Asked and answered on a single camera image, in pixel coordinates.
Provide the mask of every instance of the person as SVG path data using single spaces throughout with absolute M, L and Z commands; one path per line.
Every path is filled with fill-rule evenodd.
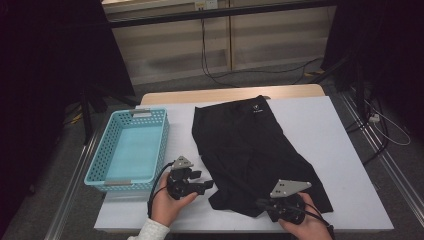
M 159 192 L 153 200 L 152 217 L 147 219 L 140 234 L 129 237 L 128 240 L 163 240 L 170 231 L 171 224 L 177 219 L 178 213 L 185 206 L 193 202 L 197 193 L 191 193 L 180 200 L 173 199 L 166 190 L 166 179 L 169 172 L 162 175 L 160 179 Z M 307 193 L 299 193 L 306 203 L 305 210 L 313 214 L 319 214 L 315 205 Z M 326 226 L 319 220 L 306 215 L 305 220 L 300 225 L 278 220 L 281 227 L 287 232 L 296 236 L 299 240 L 331 240 L 331 236 Z

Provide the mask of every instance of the black garment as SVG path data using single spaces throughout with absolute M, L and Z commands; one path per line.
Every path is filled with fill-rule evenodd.
M 256 217 L 258 198 L 269 198 L 278 179 L 308 181 L 321 212 L 333 211 L 321 181 L 299 155 L 274 117 L 265 98 L 196 108 L 193 138 L 218 191 L 209 198 L 213 209 L 230 209 Z

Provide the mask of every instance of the white table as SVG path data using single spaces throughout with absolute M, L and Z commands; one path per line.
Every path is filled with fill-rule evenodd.
M 334 212 L 324 218 L 335 231 L 378 232 L 393 225 L 365 172 L 355 149 L 328 97 L 272 99 L 268 103 L 285 135 L 296 150 L 313 166 L 320 177 Z M 166 107 L 170 132 L 165 162 L 184 155 L 202 170 L 201 181 L 210 174 L 198 156 L 191 135 L 194 107 L 215 103 L 179 103 Z M 274 233 L 283 230 L 266 213 L 251 218 L 232 211 L 213 210 L 207 198 L 216 187 L 206 191 L 183 209 L 171 226 L 172 232 Z M 108 232 L 137 233 L 147 218 L 146 193 L 109 192 L 94 228 Z

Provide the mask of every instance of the wall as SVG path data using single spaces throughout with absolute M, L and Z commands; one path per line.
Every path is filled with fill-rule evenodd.
M 103 6 L 108 19 L 113 20 L 193 11 L 193 1 L 105 0 Z M 221 0 L 218 4 L 220 8 L 238 7 L 254 5 L 255 1 Z M 334 10 L 325 7 L 206 19 L 209 72 L 322 57 Z M 200 20 L 119 28 L 113 32 L 133 85 L 204 74 Z

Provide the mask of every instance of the hand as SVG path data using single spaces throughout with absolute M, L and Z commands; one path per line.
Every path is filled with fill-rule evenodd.
M 306 203 L 305 210 L 318 215 L 318 213 L 308 204 L 315 207 L 311 197 L 307 193 L 299 193 L 303 201 Z M 286 222 L 282 219 L 278 220 L 278 223 L 291 234 L 295 235 L 299 240 L 331 240 L 331 236 L 328 233 L 326 226 L 318 219 L 306 215 L 305 220 L 300 225 Z
M 197 193 L 191 193 L 180 200 L 175 200 L 169 196 L 166 189 L 166 180 L 168 179 L 168 175 L 169 172 L 162 175 L 159 184 L 160 190 L 156 194 L 155 199 L 153 199 L 152 206 L 152 220 L 167 227 L 171 226 L 171 224 L 175 221 L 180 210 L 189 203 L 193 202 L 197 197 Z

